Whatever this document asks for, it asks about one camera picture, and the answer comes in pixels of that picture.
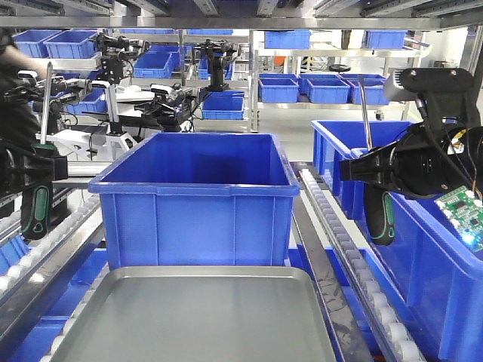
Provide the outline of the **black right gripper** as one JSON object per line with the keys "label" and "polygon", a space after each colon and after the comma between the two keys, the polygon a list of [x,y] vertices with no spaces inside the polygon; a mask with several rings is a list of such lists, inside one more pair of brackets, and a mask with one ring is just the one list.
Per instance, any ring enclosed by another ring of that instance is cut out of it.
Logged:
{"label": "black right gripper", "polygon": [[343,181],[362,181],[412,198],[460,186],[482,192],[482,127],[450,123],[433,130],[425,121],[415,123],[400,140],[339,165]]}

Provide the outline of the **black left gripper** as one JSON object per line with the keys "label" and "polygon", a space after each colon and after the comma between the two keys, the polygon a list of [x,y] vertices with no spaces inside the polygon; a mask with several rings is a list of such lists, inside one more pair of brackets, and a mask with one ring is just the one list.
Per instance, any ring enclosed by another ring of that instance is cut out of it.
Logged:
{"label": "black left gripper", "polygon": [[55,146],[15,145],[1,139],[1,197],[68,177],[66,156]]}

